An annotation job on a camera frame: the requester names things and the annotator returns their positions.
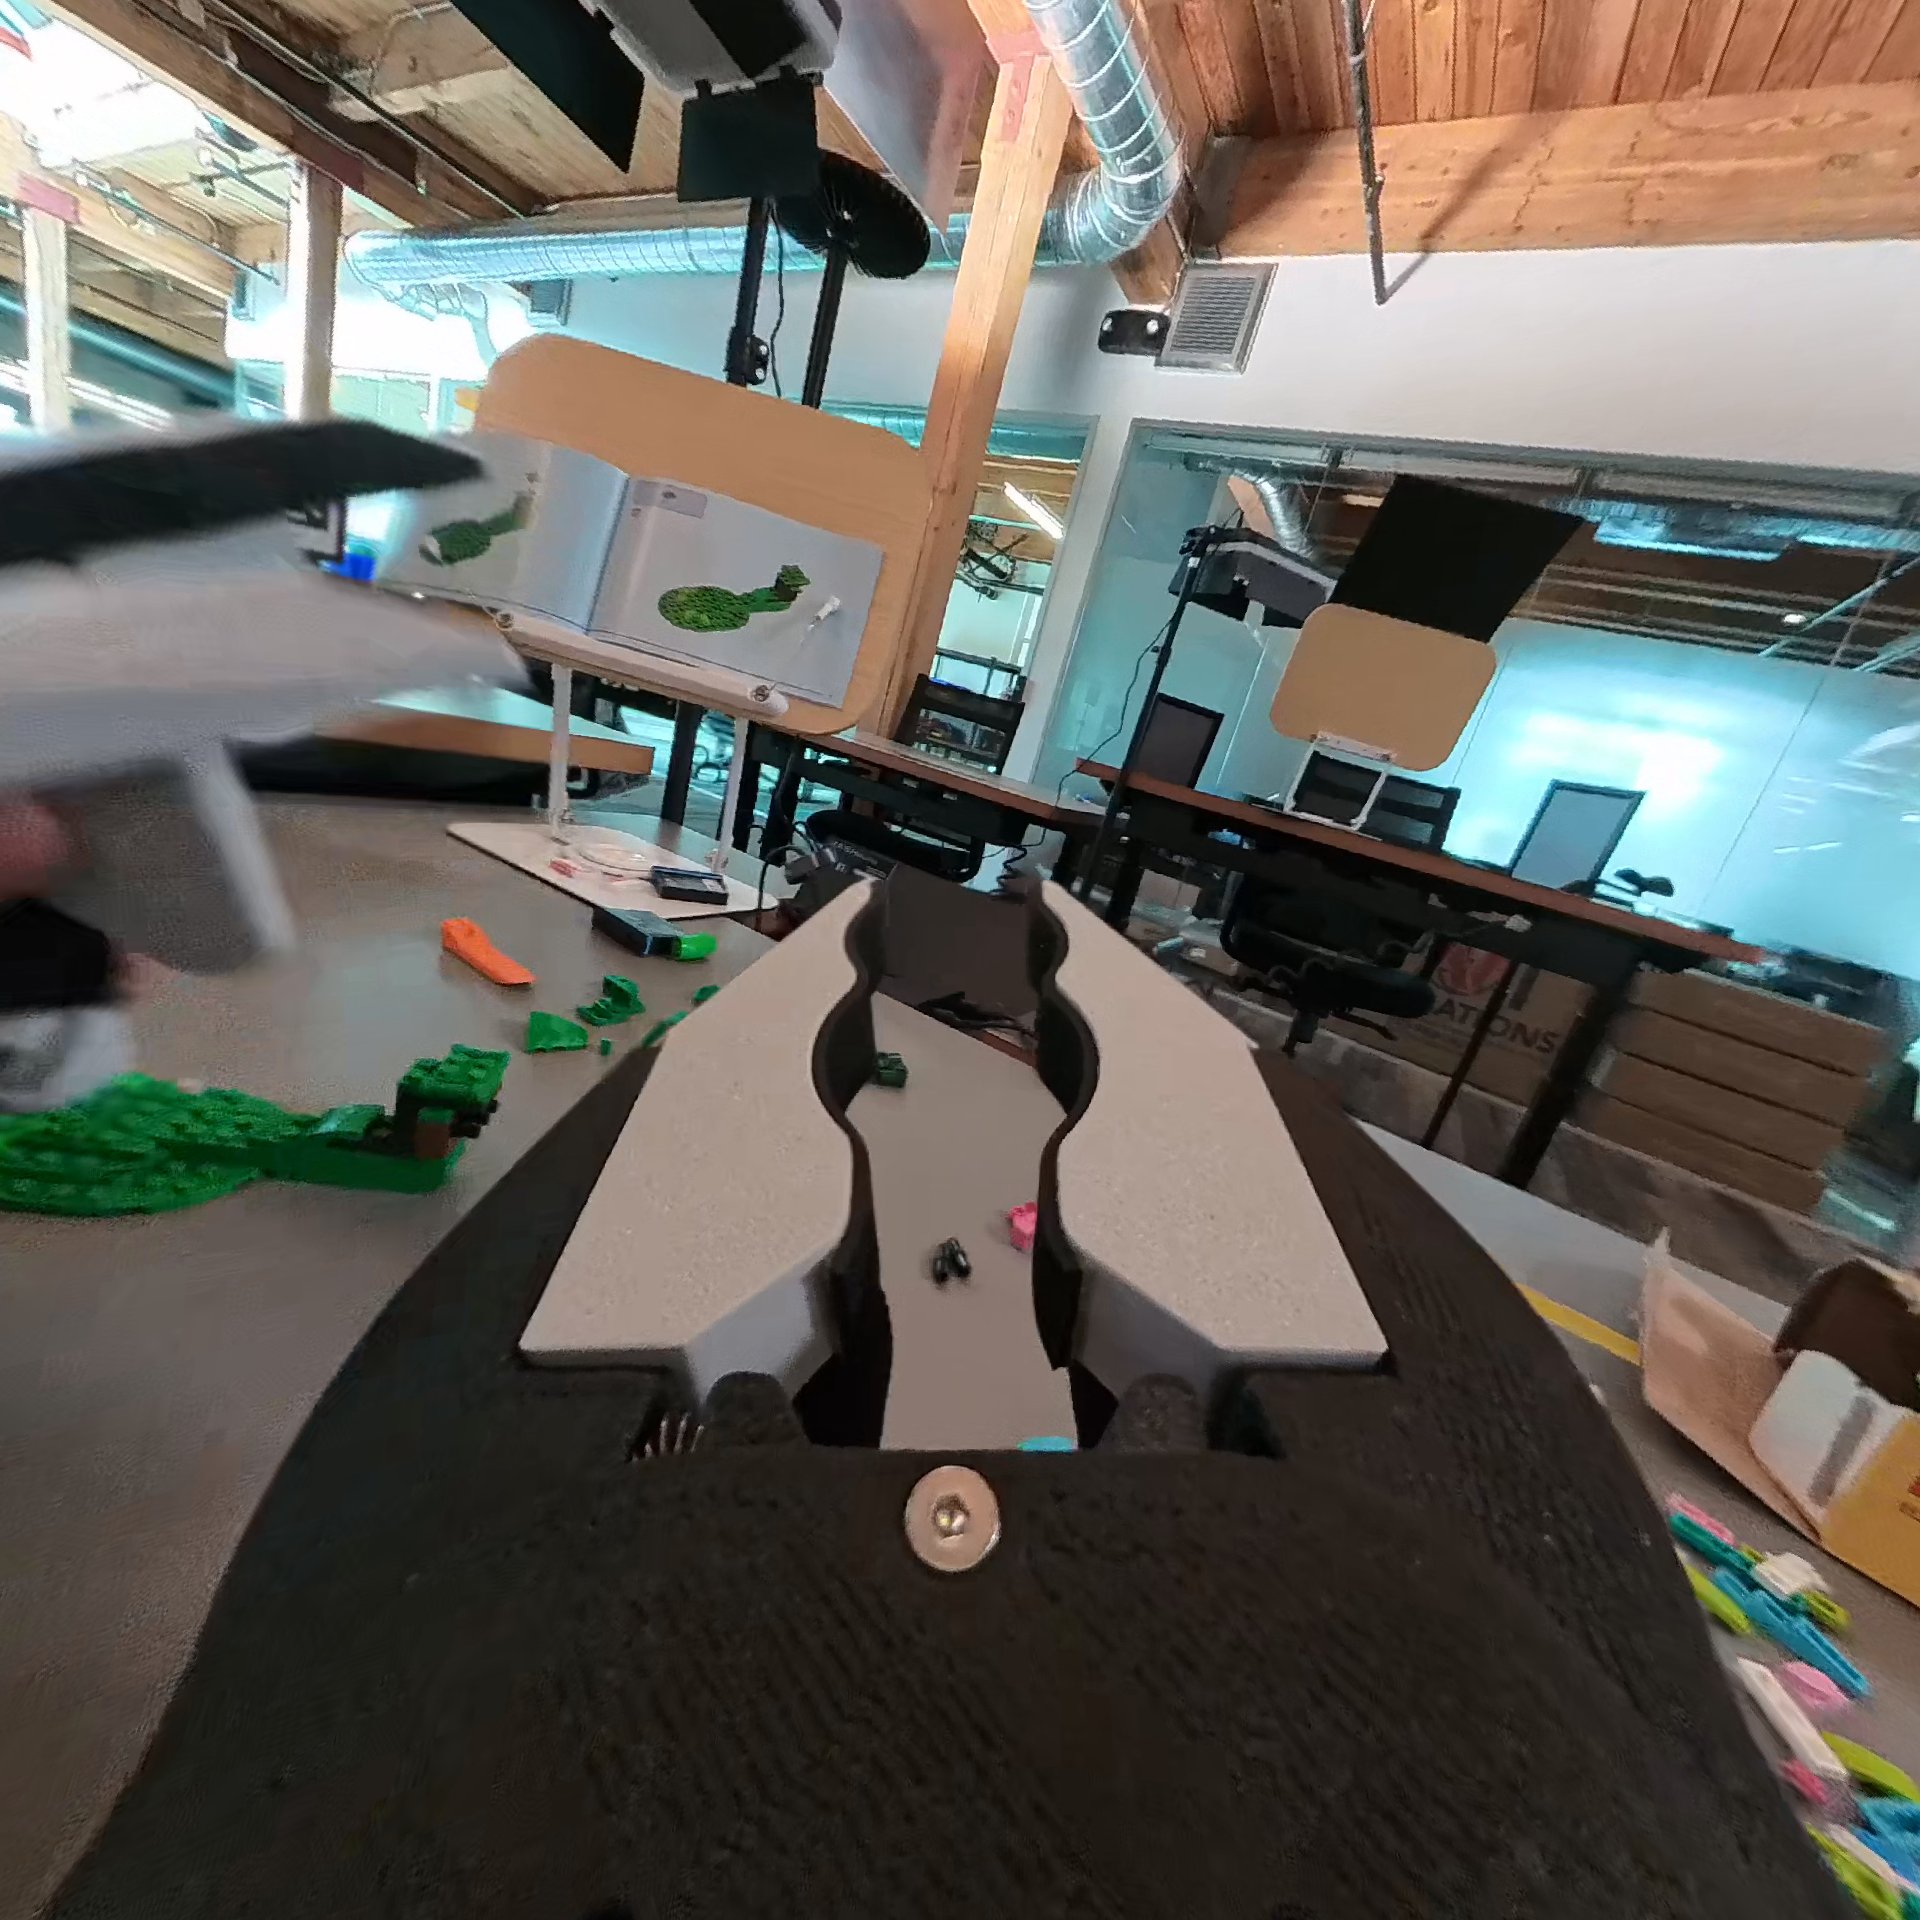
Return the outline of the brick instruction booklet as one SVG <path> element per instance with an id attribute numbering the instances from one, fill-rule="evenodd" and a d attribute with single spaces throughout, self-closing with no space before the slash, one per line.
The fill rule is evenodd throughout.
<path id="1" fill-rule="evenodd" d="M 525 436 L 453 448 L 478 476 L 396 499 L 380 589 L 844 707 L 877 545 Z"/>

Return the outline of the white wall vent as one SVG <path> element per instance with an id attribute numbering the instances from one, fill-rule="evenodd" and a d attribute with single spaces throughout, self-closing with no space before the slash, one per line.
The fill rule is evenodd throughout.
<path id="1" fill-rule="evenodd" d="M 1162 314 L 1157 371 L 1246 374 L 1273 278 L 1273 259 L 1190 259 Z"/>

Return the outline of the dark office desk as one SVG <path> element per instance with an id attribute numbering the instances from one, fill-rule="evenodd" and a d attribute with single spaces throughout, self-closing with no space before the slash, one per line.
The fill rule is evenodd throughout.
<path id="1" fill-rule="evenodd" d="M 841 848 L 859 869 L 914 869 L 964 888 L 1002 853 L 1002 879 L 1037 872 L 1072 884 L 1097 846 L 1097 806 L 877 734 L 804 735 L 751 722 L 742 745 L 732 848 L 751 848 L 757 831 L 764 860 Z"/>

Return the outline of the black monitor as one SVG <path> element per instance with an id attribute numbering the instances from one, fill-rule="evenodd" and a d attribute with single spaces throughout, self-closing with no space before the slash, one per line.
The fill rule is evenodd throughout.
<path id="1" fill-rule="evenodd" d="M 1590 895 L 1643 799 L 1630 787 L 1551 781 L 1507 876 L 1541 890 Z"/>
<path id="2" fill-rule="evenodd" d="M 1147 707 L 1133 774 L 1197 791 L 1214 749 L 1223 712 L 1157 693 Z"/>

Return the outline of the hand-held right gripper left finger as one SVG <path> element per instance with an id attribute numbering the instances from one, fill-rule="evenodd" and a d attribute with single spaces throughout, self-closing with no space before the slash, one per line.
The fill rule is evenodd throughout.
<path id="1" fill-rule="evenodd" d="M 647 1080 L 519 1332 L 533 1368 L 801 1391 L 859 1221 L 844 1111 L 873 1069 L 881 890 L 844 888 L 647 1051 Z"/>

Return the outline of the yellow tape strip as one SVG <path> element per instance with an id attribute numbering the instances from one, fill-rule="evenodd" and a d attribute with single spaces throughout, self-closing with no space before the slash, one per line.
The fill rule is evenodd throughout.
<path id="1" fill-rule="evenodd" d="M 1548 1322 L 1555 1332 L 1564 1332 L 1570 1339 L 1579 1339 L 1580 1347 L 1606 1351 L 1627 1365 L 1643 1365 L 1643 1348 L 1635 1339 L 1630 1339 L 1627 1332 L 1617 1332 L 1601 1322 L 1596 1322 L 1590 1315 L 1580 1315 L 1579 1309 L 1569 1309 L 1548 1294 L 1541 1294 L 1529 1285 L 1517 1285 L 1517 1291 L 1523 1294 L 1523 1302 L 1533 1309 L 1533 1315 L 1541 1322 Z"/>

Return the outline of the person's left hand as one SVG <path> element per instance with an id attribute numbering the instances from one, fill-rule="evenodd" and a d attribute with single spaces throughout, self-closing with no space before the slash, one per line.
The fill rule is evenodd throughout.
<path id="1" fill-rule="evenodd" d="M 74 868 L 74 844 L 59 807 L 5 800 L 5 911 L 59 895 Z"/>

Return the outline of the green brick tree model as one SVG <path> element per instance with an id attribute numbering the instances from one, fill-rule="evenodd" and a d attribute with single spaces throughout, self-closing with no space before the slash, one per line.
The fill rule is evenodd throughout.
<path id="1" fill-rule="evenodd" d="M 392 1107 L 279 1111 L 232 1090 L 121 1074 L 89 1098 L 5 1115 L 5 1212 L 125 1218 L 250 1186 L 430 1196 L 489 1128 L 511 1055 L 453 1048 L 396 1083 Z"/>

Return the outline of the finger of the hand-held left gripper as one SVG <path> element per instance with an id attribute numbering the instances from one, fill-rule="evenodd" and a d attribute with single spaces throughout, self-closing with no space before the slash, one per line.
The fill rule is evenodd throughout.
<path id="1" fill-rule="evenodd" d="M 279 556 L 135 547 L 5 568 L 5 787 L 276 742 L 392 693 L 516 688 L 492 625 Z"/>
<path id="2" fill-rule="evenodd" d="M 5 436 L 5 564 L 205 537 L 370 493 L 484 476 L 467 442 L 359 418 L 194 418 L 168 432 Z"/>

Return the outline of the pile of loose green bricks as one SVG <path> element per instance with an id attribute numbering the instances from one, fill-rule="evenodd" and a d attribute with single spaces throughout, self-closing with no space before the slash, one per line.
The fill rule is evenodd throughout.
<path id="1" fill-rule="evenodd" d="M 617 1026 L 631 1026 L 639 1025 L 639 1048 L 645 1051 L 661 1051 L 661 1046 L 666 1041 L 666 1033 L 690 1017 L 690 1011 L 704 1008 L 711 995 L 719 995 L 719 986 L 708 982 L 703 990 L 695 990 L 690 1002 L 683 1011 L 664 1014 L 657 1022 L 647 1022 L 647 1002 L 637 990 L 637 982 L 631 977 L 602 977 L 602 994 L 590 1002 L 575 1008 L 575 1025 L 583 1025 L 592 1033 L 610 1033 Z"/>

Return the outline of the open cardboard box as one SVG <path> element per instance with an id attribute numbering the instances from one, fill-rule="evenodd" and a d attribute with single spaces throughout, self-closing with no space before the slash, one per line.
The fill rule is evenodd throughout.
<path id="1" fill-rule="evenodd" d="M 1840 1260 L 1776 1332 L 1758 1332 L 1686 1282 L 1655 1236 L 1640 1348 L 1648 1409 L 1816 1546 L 1863 1440 L 1918 1409 L 1918 1274 Z"/>

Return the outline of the grey table with wooden edge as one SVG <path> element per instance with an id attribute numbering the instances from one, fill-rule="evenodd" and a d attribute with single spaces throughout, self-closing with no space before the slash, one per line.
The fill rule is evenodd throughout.
<path id="1" fill-rule="evenodd" d="M 236 749 L 257 796 L 530 806 L 551 708 L 502 688 L 405 693 L 289 742 Z"/>

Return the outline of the black office chair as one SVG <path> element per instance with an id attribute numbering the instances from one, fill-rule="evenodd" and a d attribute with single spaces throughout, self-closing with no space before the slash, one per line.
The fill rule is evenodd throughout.
<path id="1" fill-rule="evenodd" d="M 1304 884 L 1241 876 L 1223 918 L 1224 951 L 1258 978 L 1265 995 L 1295 1008 L 1288 1051 L 1314 1039 L 1323 1022 L 1417 1022 L 1439 1002 L 1429 977 L 1449 955 L 1449 934 L 1379 909 L 1387 869 L 1342 853 L 1319 876 L 1337 876 L 1350 895 Z"/>
<path id="2" fill-rule="evenodd" d="M 1019 700 L 996 700 L 921 674 L 899 712 L 892 742 L 999 776 L 1014 753 L 1019 719 Z"/>

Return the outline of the long wooden-edged office desk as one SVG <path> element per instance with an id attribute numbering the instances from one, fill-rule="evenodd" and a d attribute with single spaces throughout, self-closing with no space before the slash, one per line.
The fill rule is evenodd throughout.
<path id="1" fill-rule="evenodd" d="M 1756 965 L 1763 959 L 1763 950 L 1740 945 L 1727 934 L 1630 913 L 1464 860 L 1376 844 L 1351 830 L 1314 825 L 1169 781 L 1126 776 L 1095 757 L 1073 761 L 1073 774 L 1101 781 L 1116 806 L 1116 840 L 1123 846 L 1108 890 L 1108 923 L 1116 929 L 1131 923 L 1142 860 L 1182 857 L 1589 986 L 1586 1014 L 1570 1025 L 1507 1144 L 1496 1179 L 1510 1187 L 1529 1187 L 1643 973 Z"/>

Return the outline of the black tripod with device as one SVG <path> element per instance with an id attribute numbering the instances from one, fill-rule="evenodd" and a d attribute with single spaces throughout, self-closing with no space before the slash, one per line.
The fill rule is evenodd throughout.
<path id="1" fill-rule="evenodd" d="M 1251 700 L 1273 693 L 1283 657 L 1332 577 L 1288 556 L 1278 542 L 1231 524 L 1190 528 L 1182 542 L 1169 598 L 1184 609 L 1162 667 L 1162 702 L 1214 712 L 1206 757 L 1190 745 L 1169 764 L 1194 791 L 1229 791 L 1237 735 Z"/>

